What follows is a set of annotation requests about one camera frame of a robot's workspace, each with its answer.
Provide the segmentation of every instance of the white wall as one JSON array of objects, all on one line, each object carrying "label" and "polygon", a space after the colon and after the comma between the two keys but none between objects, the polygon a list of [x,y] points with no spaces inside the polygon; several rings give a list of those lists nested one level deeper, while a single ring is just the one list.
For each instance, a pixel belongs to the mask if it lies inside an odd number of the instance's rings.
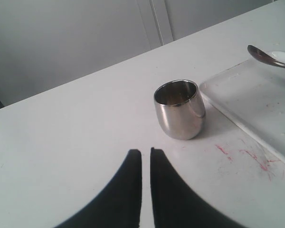
[{"label": "white wall", "polygon": [[0,0],[9,105],[150,50],[135,0]]},{"label": "white wall", "polygon": [[270,2],[272,0],[165,0],[175,40]]}]

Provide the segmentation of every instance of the stainless steel cup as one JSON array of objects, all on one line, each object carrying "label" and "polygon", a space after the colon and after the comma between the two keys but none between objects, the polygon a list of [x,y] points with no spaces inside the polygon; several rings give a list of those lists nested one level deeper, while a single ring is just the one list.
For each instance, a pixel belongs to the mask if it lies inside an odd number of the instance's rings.
[{"label": "stainless steel cup", "polygon": [[206,111],[198,86],[189,80],[176,80],[154,93],[158,121],[163,131],[174,139],[187,140],[202,129]]}]

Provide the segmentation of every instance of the spoon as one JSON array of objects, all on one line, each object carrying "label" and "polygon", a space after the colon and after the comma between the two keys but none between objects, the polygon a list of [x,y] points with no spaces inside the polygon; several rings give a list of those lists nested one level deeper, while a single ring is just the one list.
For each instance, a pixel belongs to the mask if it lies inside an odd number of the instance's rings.
[{"label": "spoon", "polygon": [[282,63],[282,62],[272,58],[271,56],[266,54],[264,51],[258,49],[255,46],[248,45],[247,50],[252,55],[253,58],[255,58],[256,60],[258,60],[262,63],[272,65],[275,67],[277,66],[277,67],[285,68],[285,63]]}]

